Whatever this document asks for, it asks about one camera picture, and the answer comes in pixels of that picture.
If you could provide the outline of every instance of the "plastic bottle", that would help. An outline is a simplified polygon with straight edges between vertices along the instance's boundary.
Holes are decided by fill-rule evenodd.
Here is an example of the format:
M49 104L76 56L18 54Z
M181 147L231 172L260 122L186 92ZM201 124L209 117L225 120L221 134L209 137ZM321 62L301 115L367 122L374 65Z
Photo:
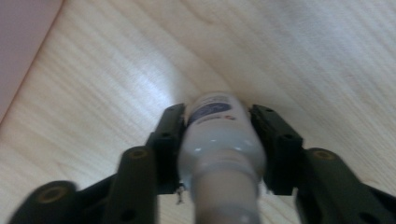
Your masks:
M235 97L213 92L192 105L178 170L195 204L196 223L260 223L264 164L261 142Z

